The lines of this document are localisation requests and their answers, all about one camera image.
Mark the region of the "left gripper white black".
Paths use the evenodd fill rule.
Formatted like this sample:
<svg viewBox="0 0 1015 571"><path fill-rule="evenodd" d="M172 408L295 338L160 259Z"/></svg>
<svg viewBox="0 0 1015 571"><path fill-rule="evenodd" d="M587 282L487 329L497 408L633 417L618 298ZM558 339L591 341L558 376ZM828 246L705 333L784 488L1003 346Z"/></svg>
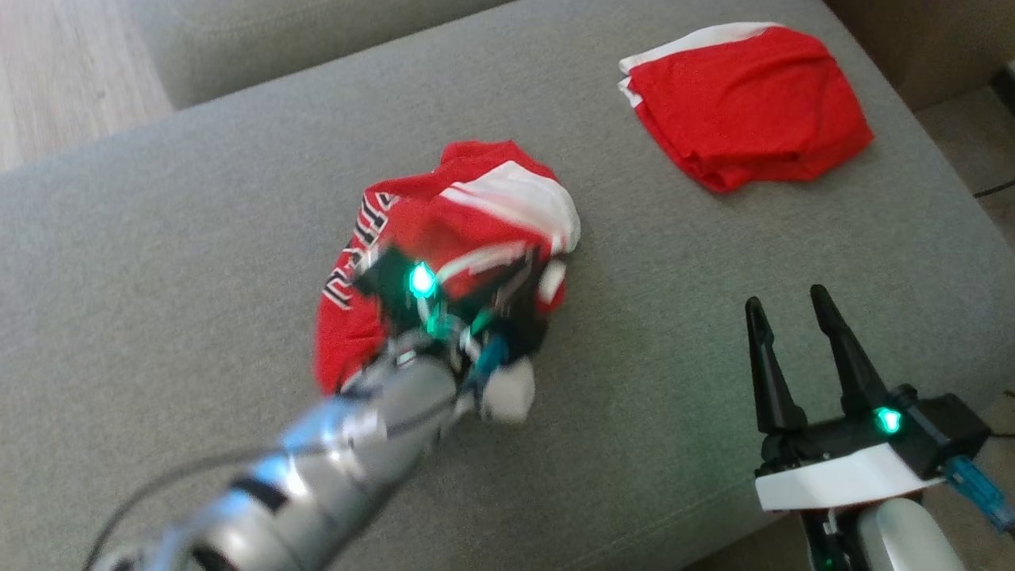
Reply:
<svg viewBox="0 0 1015 571"><path fill-rule="evenodd" d="M548 315L565 289L568 267L536 243L494 243L435 270L396 247L362 260L353 282L380 305L391 332L434 348L452 366L457 413L522 423L535 400L530 361Z"/></svg>

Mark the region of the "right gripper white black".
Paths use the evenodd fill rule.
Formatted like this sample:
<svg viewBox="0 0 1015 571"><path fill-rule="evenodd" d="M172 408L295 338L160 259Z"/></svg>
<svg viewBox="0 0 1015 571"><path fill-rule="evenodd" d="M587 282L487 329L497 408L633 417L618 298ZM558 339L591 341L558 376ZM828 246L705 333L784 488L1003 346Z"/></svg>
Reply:
<svg viewBox="0 0 1015 571"><path fill-rule="evenodd" d="M775 333L758 297L745 303L758 430L764 434L755 490L765 511L813 511L923 492L942 477L918 476L892 447L904 435L903 399L883 380L825 286L810 299L828 339L841 387L841 418L808 423L775 354Z"/></svg>

